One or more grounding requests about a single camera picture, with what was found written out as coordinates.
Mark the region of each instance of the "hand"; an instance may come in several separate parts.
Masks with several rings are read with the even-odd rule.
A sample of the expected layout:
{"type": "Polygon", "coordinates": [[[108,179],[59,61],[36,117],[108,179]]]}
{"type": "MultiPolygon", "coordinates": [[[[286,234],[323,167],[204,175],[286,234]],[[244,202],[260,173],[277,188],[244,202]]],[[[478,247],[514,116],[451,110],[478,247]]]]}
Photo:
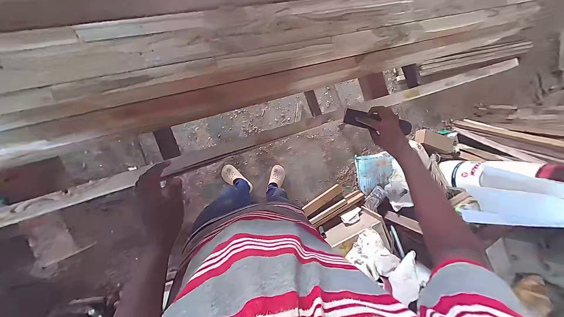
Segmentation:
{"type": "Polygon", "coordinates": [[[399,127],[398,115],[388,107],[372,107],[369,112],[377,113],[382,121],[371,118],[356,118],[356,120],[372,128],[369,131],[374,144],[394,157],[398,157],[406,148],[410,148],[406,136],[399,127]]]}
{"type": "Polygon", "coordinates": [[[180,178],[167,180],[161,188],[162,170],[169,165],[170,162],[158,163],[143,173],[135,183],[135,195],[154,246],[170,253],[184,220],[184,201],[180,178]]]}

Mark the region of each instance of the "jeans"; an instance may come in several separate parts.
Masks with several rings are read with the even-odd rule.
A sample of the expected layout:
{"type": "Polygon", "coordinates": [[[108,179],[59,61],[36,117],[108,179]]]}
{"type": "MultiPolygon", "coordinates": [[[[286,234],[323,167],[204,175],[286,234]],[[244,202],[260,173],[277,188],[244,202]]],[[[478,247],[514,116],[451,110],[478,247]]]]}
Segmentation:
{"type": "MultiPolygon", "coordinates": [[[[212,220],[213,218],[221,217],[239,208],[253,204],[250,197],[250,186],[244,179],[236,179],[234,186],[229,186],[221,191],[219,197],[212,201],[194,221],[192,232],[200,228],[204,223],[212,220]]],[[[288,200],[288,195],[283,188],[278,188],[275,183],[268,184],[266,190],[266,200],[268,202],[286,202],[291,204],[288,200]]]]}

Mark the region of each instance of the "ground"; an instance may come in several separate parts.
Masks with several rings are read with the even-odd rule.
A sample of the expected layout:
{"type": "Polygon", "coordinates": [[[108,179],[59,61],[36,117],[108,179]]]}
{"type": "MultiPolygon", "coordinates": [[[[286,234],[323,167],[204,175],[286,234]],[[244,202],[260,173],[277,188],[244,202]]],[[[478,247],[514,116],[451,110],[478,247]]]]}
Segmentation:
{"type": "MultiPolygon", "coordinates": [[[[465,117],[487,121],[479,108],[491,104],[516,107],[543,107],[546,95],[562,90],[558,71],[558,36],[564,29],[564,2],[539,0],[542,9],[535,26],[519,36],[533,41],[532,48],[510,71],[484,78],[441,93],[404,103],[396,110],[414,125],[442,129],[451,120],[465,117]]],[[[389,88],[401,90],[386,72],[389,88]]],[[[424,77],[424,81],[437,76],[424,77]]],[[[315,90],[323,112],[363,101],[357,80],[315,90]]],[[[560,98],[552,98],[562,105],[560,98]]],[[[244,137],[311,117],[303,94],[188,122],[173,127],[182,154],[220,145],[231,138],[244,137]]],[[[270,169],[282,165],[287,173],[284,188],[290,199],[303,205],[335,183],[356,186],[355,155],[377,153],[366,131],[339,122],[265,144],[247,153],[189,172],[184,180],[186,217],[181,238],[203,208],[227,184],[221,179],[224,164],[235,165],[254,185],[257,201],[264,199],[270,169]]],[[[99,179],[161,160],[151,134],[129,135],[106,140],[63,156],[62,161],[73,183],[99,179]]],[[[45,316],[54,307],[74,298],[106,296],[125,282],[135,259],[143,251],[144,235],[131,201],[131,192],[112,194],[88,205],[67,208],[53,217],[62,219],[78,247],[92,247],[60,261],[56,267],[37,271],[34,254],[14,226],[0,230],[0,252],[11,261],[0,265],[0,307],[11,316],[45,316]],[[21,298],[40,298],[36,305],[24,305],[21,298]]]]}

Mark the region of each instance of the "shoe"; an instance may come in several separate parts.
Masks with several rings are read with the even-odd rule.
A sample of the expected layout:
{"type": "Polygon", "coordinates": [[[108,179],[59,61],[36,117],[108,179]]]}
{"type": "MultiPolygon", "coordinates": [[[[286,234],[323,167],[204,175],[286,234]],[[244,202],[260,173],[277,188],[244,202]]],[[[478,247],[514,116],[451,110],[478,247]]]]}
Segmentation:
{"type": "Polygon", "coordinates": [[[278,188],[280,188],[282,187],[282,183],[285,177],[286,172],[284,171],[284,168],[280,165],[274,165],[272,171],[270,171],[270,179],[268,180],[268,183],[275,183],[276,185],[278,185],[278,188]]]}
{"type": "Polygon", "coordinates": [[[227,164],[221,170],[221,177],[225,180],[229,185],[234,185],[233,182],[235,179],[244,179],[247,183],[249,183],[250,191],[253,191],[253,184],[250,183],[248,179],[246,179],[241,172],[239,172],[235,166],[227,164]]]}

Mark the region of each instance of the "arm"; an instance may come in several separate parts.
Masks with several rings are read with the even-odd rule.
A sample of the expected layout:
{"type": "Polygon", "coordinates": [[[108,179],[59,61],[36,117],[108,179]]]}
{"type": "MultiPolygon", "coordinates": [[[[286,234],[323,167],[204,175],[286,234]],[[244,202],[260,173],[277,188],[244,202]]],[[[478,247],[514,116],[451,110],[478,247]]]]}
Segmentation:
{"type": "Polygon", "coordinates": [[[467,259],[489,268],[483,244],[452,209],[430,172],[409,146],[399,128],[397,115],[388,108],[377,108],[371,111],[377,112],[382,121],[370,118],[357,120],[375,129],[370,130],[374,143],[394,156],[402,167],[415,205],[415,214],[424,233],[425,246],[435,265],[453,259],[467,259]]]}
{"type": "Polygon", "coordinates": [[[135,184],[136,208],[150,242],[125,284],[115,317],[162,315],[169,254],[184,218],[182,182],[172,179],[160,187],[161,163],[147,170],[135,184]]]}

